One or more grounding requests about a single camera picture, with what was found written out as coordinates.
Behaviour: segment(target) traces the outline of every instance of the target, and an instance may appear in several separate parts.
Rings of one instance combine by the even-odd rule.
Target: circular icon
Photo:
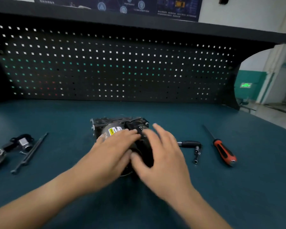
[[[106,10],[106,6],[103,2],[98,3],[98,9],[101,11],[105,11]]]
[[[120,12],[123,13],[123,14],[126,14],[127,13],[126,7],[125,6],[121,6]]]
[[[138,7],[139,7],[139,9],[144,9],[144,8],[145,8],[145,3],[144,3],[144,1],[139,1]]]

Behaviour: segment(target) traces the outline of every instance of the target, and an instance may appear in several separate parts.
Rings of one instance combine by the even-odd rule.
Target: pegboard
[[[240,63],[274,43],[0,14],[14,98],[218,103]]]

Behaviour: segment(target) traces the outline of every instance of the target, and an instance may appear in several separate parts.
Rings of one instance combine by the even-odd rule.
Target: hand
[[[153,167],[148,168],[137,153],[131,154],[132,167],[158,197],[173,204],[179,196],[188,196],[196,191],[175,137],[157,124],[153,127],[160,138],[150,129],[143,131],[153,149]]]
[[[100,136],[90,152],[69,170],[79,195],[96,192],[116,180],[130,162],[128,148],[140,137],[136,129],[120,130],[106,140]]]

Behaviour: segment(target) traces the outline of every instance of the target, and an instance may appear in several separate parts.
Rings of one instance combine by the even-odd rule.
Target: green exit sign
[[[252,86],[252,83],[242,83],[240,85],[241,88],[251,88],[251,86]]]

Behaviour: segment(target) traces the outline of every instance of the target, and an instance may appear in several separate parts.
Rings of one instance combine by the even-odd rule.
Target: workbench
[[[91,118],[141,116],[178,141],[203,145],[198,165],[183,148],[194,187],[233,228],[286,228],[286,129],[247,112],[214,104],[15,100],[0,103],[0,147],[23,133],[48,137],[30,164],[10,152],[0,167],[0,207],[71,168],[95,142]],[[227,166],[202,124],[236,155]],[[136,176],[65,207],[43,228],[187,228]]]

